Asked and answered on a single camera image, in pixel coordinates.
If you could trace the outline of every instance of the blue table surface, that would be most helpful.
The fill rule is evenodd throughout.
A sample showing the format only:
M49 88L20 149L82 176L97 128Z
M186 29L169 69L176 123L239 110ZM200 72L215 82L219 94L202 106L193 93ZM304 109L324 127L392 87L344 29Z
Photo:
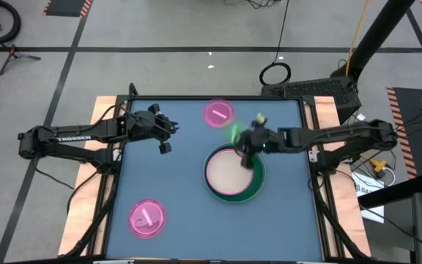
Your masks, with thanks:
M230 102L238 123L250 125L261 112L268 128L302 126L295 100ZM131 110L152 103L181 128L169 139L172 152L165 155L154 139L126 145L107 258L322 260L305 153L262 154L262 190L247 202L225 203L207 190L203 165L213 149L229 142L229 127L204 122L207 100L135 100ZM127 225L129 210L143 198L157 199L166 209L164 229L150 239L132 235Z

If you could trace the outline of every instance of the green bowl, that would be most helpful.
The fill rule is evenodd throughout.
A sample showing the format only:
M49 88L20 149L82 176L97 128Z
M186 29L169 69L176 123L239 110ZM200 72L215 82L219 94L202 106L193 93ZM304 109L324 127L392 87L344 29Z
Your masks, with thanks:
M204 169L203 169L203 176L204 176L204 182L206 183L207 188L211 191L214 196L219 198L220 200L224 202L246 202L250 200L251 198L255 197L259 191L262 189L263 183L264 183L264 165L262 159L255 155L253 157L253 177L252 181L250 182L250 185L241 193L235 194L235 195L225 195L220 194L217 191L215 191L211 185L207 181L206 177L206 167L208 165L208 161L211 159L211 157L214 156L214 154L218 153L221 150L233 150L234 145L233 144L224 144L217 148L215 148L206 158L206 161L204 162Z

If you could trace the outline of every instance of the white paper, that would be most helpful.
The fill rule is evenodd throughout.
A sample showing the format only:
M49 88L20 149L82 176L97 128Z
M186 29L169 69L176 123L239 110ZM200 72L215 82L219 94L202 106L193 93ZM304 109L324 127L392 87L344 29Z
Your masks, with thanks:
M358 177L356 177L355 175L357 175L361 180L368 183L370 186L367 186L365 183L363 183L361 180L359 180ZM373 191L380 190L381 188L384 188L384 185L379 183L375 179L373 179L369 176L364 176L364 175L359 174L357 172L352 173L352 178L356 182L356 194L358 195L358 197L363 196L364 194L368 194L368 193L373 192ZM369 208L369 210L372 210L375 213L378 213L381 216L384 216L384 206L383 205L376 207L376 208ZM371 213L367 210L362 210L360 212L360 214L365 219L376 221L376 222L382 223L382 224L384 223L383 218L376 216L376 215L374 215L373 213Z

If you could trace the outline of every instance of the pink target marker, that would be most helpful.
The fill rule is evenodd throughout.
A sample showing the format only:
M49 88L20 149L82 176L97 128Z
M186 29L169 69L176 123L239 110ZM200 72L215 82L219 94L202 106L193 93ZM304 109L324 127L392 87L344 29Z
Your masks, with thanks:
M208 125L223 128L234 120L234 109L226 100L211 100L204 107L203 118Z
M155 199L138 201L128 214L128 228L138 238L153 238L164 228L166 212Z

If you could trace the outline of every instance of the concrete floor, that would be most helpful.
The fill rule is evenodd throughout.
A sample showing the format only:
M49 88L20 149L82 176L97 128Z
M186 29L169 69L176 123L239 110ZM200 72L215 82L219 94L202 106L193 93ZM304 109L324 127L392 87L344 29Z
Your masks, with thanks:
M254 10L246 3L225 6L221 0L96 0L85 27L80 30L81 39L70 48L80 18L42 16L46 1L7 1L18 10L23 22L14 43L20 47L40 47L39 52L28 53L41 56L42 60L14 62L0 76L0 243L29 165L17 155L17 133L50 121L51 117L52 125L88 123L96 96L126 94L131 81L142 95L258 95L259 72L275 56L273 52L243 52L239 48L211 54L206 49L74 53L76 46L273 47L278 44L284 14L284 1ZM359 39L385 2L371 1ZM346 53L331 53L333 49L329 48L349 47L362 8L363 1L290 2L281 45L328 47L317 53L280 54L282 61L292 67L292 81L327 77L337 68L339 59L346 59ZM422 31L422 7L418 2L412 13ZM0 21L10 21L4 11L0 11ZM64 52L41 52L44 47L57 47ZM406 16L383 47L421 48ZM68 52L74 56L71 65L66 63ZM0 67L6 55L0 52ZM272 70L265 80L278 81L282 74ZM360 112L369 119L393 122L385 88L422 89L422 52L376 54L363 71L358 86L363 103ZM57 92L62 92L59 102L53 101ZM54 113L47 114L51 102L58 104ZM406 169L399 148L394 152L400 182L407 179ZM389 153L381 157L393 160ZM42 159L39 168L71 185L78 171L76 163L55 158ZM56 256L69 195L70 190L35 174L7 253L1 250L4 261ZM387 206L385 215L405 229L412 229L409 201ZM375 257L410 260L408 251L393 246L411 249L412 241L388 224L365 221L365 225Z

